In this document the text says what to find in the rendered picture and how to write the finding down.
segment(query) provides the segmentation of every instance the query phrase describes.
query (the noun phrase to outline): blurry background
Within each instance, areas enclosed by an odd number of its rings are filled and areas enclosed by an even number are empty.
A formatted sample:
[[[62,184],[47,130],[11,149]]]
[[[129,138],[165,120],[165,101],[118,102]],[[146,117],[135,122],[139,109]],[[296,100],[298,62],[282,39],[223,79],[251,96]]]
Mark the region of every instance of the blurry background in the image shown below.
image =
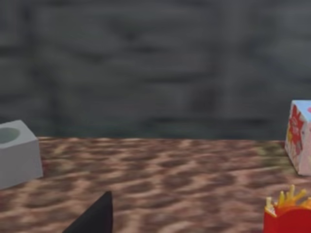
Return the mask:
[[[0,123],[38,135],[284,139],[309,0],[0,0]]]

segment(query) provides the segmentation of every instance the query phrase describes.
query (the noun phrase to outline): oval opening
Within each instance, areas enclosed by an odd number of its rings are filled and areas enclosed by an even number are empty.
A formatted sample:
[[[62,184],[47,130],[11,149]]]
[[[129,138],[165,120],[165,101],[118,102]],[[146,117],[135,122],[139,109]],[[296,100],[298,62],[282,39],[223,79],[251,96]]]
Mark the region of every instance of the oval opening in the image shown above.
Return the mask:
[[[0,144],[12,142],[20,135],[19,130],[14,128],[1,128],[0,129]]]

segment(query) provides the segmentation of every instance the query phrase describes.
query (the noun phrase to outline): gray wall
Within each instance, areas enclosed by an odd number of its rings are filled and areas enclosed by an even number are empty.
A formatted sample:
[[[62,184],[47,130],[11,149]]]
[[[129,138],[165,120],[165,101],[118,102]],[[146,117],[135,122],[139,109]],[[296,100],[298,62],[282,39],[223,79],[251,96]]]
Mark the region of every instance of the gray wall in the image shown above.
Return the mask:
[[[0,122],[37,135],[284,139],[309,0],[0,0]]]

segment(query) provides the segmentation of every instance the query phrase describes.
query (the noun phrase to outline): table surface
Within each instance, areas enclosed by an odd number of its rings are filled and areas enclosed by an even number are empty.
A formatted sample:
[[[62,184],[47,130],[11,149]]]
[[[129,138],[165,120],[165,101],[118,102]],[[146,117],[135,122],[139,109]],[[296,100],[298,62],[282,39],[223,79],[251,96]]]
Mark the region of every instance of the table surface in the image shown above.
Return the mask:
[[[44,178],[0,192],[1,233],[60,233],[107,190],[115,233],[261,233],[266,196],[311,186],[277,141],[40,138],[40,146]]]

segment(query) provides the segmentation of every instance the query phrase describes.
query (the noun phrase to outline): black triangular shape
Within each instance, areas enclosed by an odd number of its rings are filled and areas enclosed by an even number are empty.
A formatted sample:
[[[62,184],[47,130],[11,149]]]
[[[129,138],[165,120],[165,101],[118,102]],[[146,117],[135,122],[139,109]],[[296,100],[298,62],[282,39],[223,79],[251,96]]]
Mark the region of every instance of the black triangular shape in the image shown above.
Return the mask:
[[[112,193],[106,192],[63,233],[112,233]]]

